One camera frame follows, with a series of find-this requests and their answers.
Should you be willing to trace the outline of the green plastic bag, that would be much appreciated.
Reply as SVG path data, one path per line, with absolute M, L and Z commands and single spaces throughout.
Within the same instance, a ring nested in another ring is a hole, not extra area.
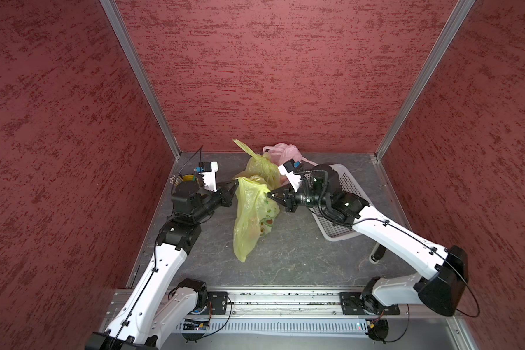
M 268 198 L 271 190 L 262 177 L 240 176 L 237 181 L 233 251 L 240 262 L 245 262 L 259 239 L 272 231 L 280 209 L 276 202 Z
M 238 173 L 235 178 L 259 176 L 265 180 L 271 190 L 275 190 L 281 186 L 281 174 L 279 173 L 278 166 L 271 162 L 270 155 L 266 153 L 259 155 L 245 143 L 237 139 L 234 139 L 233 142 L 250 156 L 245 170 Z

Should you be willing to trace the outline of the pink plastic bag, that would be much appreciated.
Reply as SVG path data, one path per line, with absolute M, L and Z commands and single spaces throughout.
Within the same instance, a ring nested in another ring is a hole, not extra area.
M 282 185 L 292 183 L 291 180 L 295 179 L 295 175 L 287 175 L 285 172 L 284 164 L 290 160 L 294 160 L 295 163 L 303 161 L 312 166 L 317 166 L 317 163 L 303 157 L 299 149 L 293 144 L 279 143 L 274 146 L 266 146 L 263 148 L 263 152 L 270 156 L 271 163 L 278 166 Z

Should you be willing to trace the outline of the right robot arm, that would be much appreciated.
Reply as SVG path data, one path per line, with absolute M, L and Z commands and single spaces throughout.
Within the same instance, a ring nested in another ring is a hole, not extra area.
M 328 164 L 303 170 L 300 163 L 289 160 L 278 170 L 288 182 L 268 198 L 288 212 L 303 206 L 315 209 L 329 223 L 373 239 L 414 269 L 410 276 L 370 280 L 360 294 L 360 307 L 366 314 L 383 314 L 399 304 L 423 305 L 441 316 L 455 314 L 468 288 L 468 256 L 463 249 L 430 242 L 389 219 L 360 195 L 342 190 L 338 172 Z

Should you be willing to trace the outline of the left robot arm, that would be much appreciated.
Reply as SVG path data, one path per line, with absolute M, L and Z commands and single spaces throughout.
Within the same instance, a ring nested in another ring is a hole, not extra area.
M 102 332 L 94 332 L 86 349 L 158 349 L 192 311 L 208 303 L 204 282 L 185 279 L 162 301 L 177 271 L 201 234 L 201 225 L 220 207 L 230 207 L 239 183 L 221 182 L 214 190 L 182 182 L 172 195 L 172 215 L 160 229 L 153 256 L 119 314 Z

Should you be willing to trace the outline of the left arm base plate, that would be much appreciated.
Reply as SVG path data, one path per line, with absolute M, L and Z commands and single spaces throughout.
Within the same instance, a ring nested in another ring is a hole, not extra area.
M 191 315 L 224 315 L 227 311 L 227 292 L 208 291 L 201 293 L 200 306 L 197 306 Z

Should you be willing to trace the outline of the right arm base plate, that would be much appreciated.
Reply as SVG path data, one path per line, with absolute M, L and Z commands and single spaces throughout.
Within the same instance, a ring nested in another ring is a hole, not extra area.
M 372 295 L 362 296 L 362 293 L 339 293 L 340 304 L 345 316 L 397 316 L 400 315 L 398 305 L 383 306 Z

